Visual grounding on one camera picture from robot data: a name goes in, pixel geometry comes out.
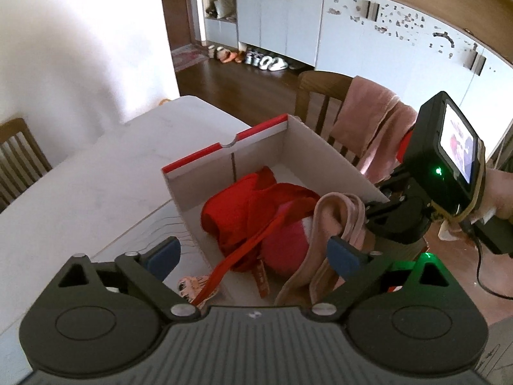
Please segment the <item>person's right hand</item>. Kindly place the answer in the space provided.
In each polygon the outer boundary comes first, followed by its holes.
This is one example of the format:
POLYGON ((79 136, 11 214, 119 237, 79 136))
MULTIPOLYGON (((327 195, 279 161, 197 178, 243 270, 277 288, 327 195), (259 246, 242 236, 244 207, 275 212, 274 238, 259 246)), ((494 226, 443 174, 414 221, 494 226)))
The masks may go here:
MULTIPOLYGON (((468 215, 470 224, 482 221, 487 223, 491 217, 498 217, 512 223, 513 183, 512 173, 488 168, 485 174, 484 193, 480 206, 468 215)), ((438 232, 442 241, 464 240, 467 236, 457 223, 444 220, 438 232)))

